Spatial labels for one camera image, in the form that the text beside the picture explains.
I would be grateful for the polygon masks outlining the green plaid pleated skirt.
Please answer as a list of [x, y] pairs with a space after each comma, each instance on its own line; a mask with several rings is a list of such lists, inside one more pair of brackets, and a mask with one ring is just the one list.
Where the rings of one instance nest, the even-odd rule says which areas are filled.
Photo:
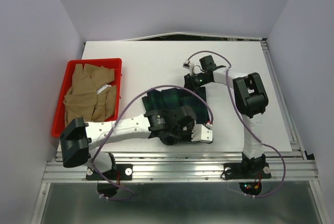
[[[211, 82], [213, 82], [213, 78], [209, 75], [209, 83]], [[184, 89], [176, 87], [160, 91], [154, 89], [142, 98], [142, 102], [146, 111], [175, 110], [188, 105], [194, 110], [198, 124], [206, 124], [212, 122], [213, 119], [213, 113], [206, 105], [207, 94], [205, 85], [193, 88], [192, 76], [190, 74], [184, 76]]]

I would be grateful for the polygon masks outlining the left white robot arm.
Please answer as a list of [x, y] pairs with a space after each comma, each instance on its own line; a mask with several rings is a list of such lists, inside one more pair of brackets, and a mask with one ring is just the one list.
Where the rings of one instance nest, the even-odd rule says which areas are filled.
[[116, 166], [110, 154], [102, 153], [102, 144], [168, 137], [190, 140], [196, 120], [194, 110], [187, 105], [176, 110], [153, 110], [108, 122], [85, 122], [83, 117], [77, 117], [60, 135], [63, 166], [97, 168], [104, 179], [111, 179], [116, 174]]

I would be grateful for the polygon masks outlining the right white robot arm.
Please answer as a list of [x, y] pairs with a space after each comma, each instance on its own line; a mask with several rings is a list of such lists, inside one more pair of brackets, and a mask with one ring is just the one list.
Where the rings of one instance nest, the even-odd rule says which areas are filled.
[[218, 66], [211, 55], [200, 59], [201, 72], [194, 71], [195, 65], [187, 60], [189, 74], [185, 76], [185, 85], [192, 90], [211, 82], [227, 87], [232, 105], [244, 127], [244, 146], [242, 160], [239, 163], [227, 163], [224, 166], [225, 179], [252, 178], [263, 172], [267, 166], [264, 155], [262, 121], [269, 99], [258, 73], [245, 74], [231, 70], [232, 65]]

